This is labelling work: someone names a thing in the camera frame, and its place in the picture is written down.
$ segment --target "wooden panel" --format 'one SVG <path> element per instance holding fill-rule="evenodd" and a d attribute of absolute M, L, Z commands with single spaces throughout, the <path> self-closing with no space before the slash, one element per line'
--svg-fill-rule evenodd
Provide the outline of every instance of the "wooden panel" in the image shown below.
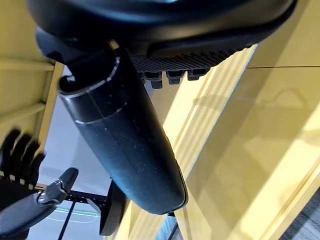
<path fill-rule="evenodd" d="M 35 31 L 25 0 L 0 1 L 0 57 L 46 62 L 37 47 Z"/>
<path fill-rule="evenodd" d="M 45 71 L 0 71 L 0 115 L 40 102 Z"/>
<path fill-rule="evenodd" d="M 259 45 L 249 66 L 320 66 L 319 9 L 319 0 L 299 0 L 293 16 Z"/>
<path fill-rule="evenodd" d="M 245 72 L 187 180 L 211 239 L 270 235 L 312 174 L 320 156 L 319 76 L 320 68 Z"/>

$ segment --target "office chair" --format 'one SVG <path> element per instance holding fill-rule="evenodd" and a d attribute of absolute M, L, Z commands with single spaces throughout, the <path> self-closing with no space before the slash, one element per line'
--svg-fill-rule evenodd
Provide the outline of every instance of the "office chair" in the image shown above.
<path fill-rule="evenodd" d="M 58 85 L 115 184 L 144 210 L 188 202 L 170 142 L 144 88 L 198 80 L 271 35 L 297 0 L 27 0 L 42 53 L 68 66 Z"/>

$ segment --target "wooden frame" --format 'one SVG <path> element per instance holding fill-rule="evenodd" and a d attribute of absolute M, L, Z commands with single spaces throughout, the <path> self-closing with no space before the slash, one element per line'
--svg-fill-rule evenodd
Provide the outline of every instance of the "wooden frame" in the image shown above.
<path fill-rule="evenodd" d="M 51 124 L 52 115 L 54 113 L 56 100 L 57 100 L 57 84 L 61 76 L 63 75 L 65 66 L 59 62 L 54 65 L 54 70 L 52 74 L 52 79 L 50 81 L 49 92 L 46 98 L 45 109 L 43 115 L 41 115 L 41 120 L 38 121 L 40 125 L 38 139 L 41 142 L 40 149 L 44 150 L 46 145 L 46 140 Z"/>

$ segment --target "chair seat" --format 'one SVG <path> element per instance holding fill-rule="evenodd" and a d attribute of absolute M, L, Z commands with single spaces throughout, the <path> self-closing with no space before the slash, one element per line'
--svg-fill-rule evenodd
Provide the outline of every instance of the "chair seat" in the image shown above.
<path fill-rule="evenodd" d="M 297 2 L 165 1 L 27 0 L 27 3 L 36 23 L 46 32 L 96 48 L 105 44 L 105 40 L 115 39 L 127 49 L 141 77 L 159 82 L 161 79 L 154 76 L 166 71 L 169 79 L 174 76 L 170 83 L 177 84 L 177 75 L 188 71 L 189 79 L 196 80 L 233 53 L 268 37 L 288 19 Z"/>
<path fill-rule="evenodd" d="M 279 18 L 294 0 L 28 0 L 37 24 L 69 38 L 169 41 Z"/>

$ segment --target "black plastic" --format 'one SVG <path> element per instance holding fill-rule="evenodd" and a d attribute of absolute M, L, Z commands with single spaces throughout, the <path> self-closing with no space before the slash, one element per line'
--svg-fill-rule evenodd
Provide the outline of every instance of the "black plastic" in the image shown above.
<path fill-rule="evenodd" d="M 59 180 L 47 186 L 43 192 L 26 196 L 1 211 L 0 237 L 26 231 L 49 216 L 67 197 L 77 176 L 76 168 L 68 168 Z"/>
<path fill-rule="evenodd" d="M 66 193 L 69 193 L 71 191 L 71 188 L 75 184 L 78 174 L 78 169 L 70 167 L 66 171 L 64 171 L 64 173 L 59 177 L 59 180 L 62 184 L 62 188 Z"/>
<path fill-rule="evenodd" d="M 100 208 L 99 233 L 101 236 L 110 236 L 120 226 L 125 207 L 126 196 L 112 181 L 106 199 L 106 206 Z"/>
<path fill-rule="evenodd" d="M 170 142 L 125 53 L 107 79 L 72 92 L 64 88 L 59 95 L 75 124 L 130 199 L 153 214 L 186 204 L 187 188 Z"/>
<path fill-rule="evenodd" d="M 49 216 L 55 204 L 40 205 L 39 193 L 29 195 L 0 212 L 0 237 L 25 231 Z"/>

